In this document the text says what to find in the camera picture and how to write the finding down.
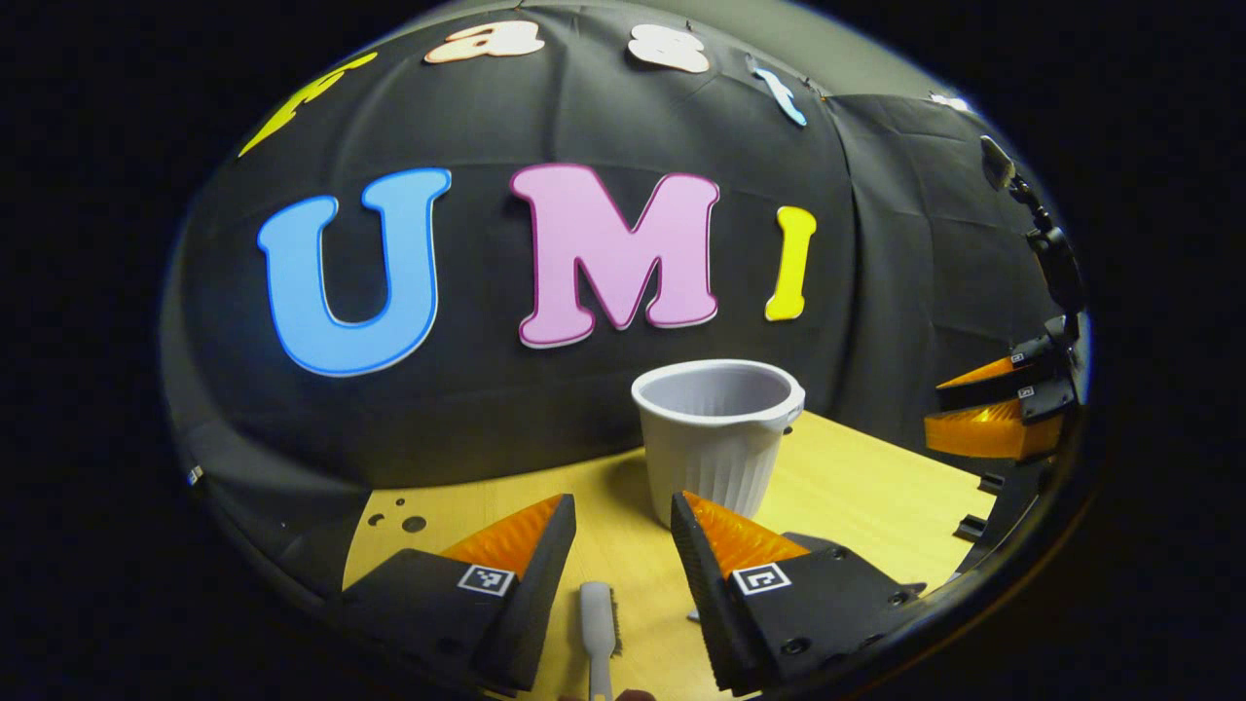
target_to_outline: wooden table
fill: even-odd
[[[969,543],[952,534],[994,497],[978,478],[805,413],[784,438],[754,519],[776,532],[840,543],[900,583],[952,576]],[[644,689],[659,701],[731,699],[718,691],[674,540],[653,515],[643,449],[522,476],[374,492],[355,532],[343,589],[404,548],[437,553],[554,494],[576,498],[576,540],[549,614],[536,686],[521,699],[587,697],[579,585],[607,581],[618,601],[623,654],[611,660],[614,692]],[[396,506],[404,501],[401,507]],[[369,525],[373,514],[385,514]],[[427,525],[406,533],[419,515]]]

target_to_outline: blue letter u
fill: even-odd
[[[338,200],[304,199],[264,222],[259,247],[268,255],[273,324],[290,360],[323,376],[358,376],[392,366],[424,341],[437,315],[432,200],[447,189],[445,168],[402,171],[364,188],[364,205],[381,214],[389,298],[361,322],[334,316],[324,290],[320,237]]]

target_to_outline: letter i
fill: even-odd
[[[814,214],[800,207],[779,207],[778,218],[782,229],[782,255],[779,258],[775,294],[766,301],[766,320],[771,321],[795,319],[805,310],[801,289],[809,261],[809,239],[817,228]]]

